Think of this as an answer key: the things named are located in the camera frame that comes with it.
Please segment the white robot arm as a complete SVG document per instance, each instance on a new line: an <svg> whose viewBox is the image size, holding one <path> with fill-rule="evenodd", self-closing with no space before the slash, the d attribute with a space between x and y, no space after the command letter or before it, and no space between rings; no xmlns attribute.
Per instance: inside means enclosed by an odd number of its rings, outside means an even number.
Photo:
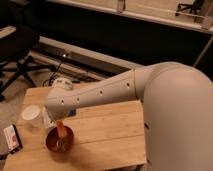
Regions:
<svg viewBox="0 0 213 171"><path fill-rule="evenodd" d="M213 81L178 62L142 66L72 90L54 81L45 107L51 120L78 108L140 100L147 171L213 171Z"/></svg>

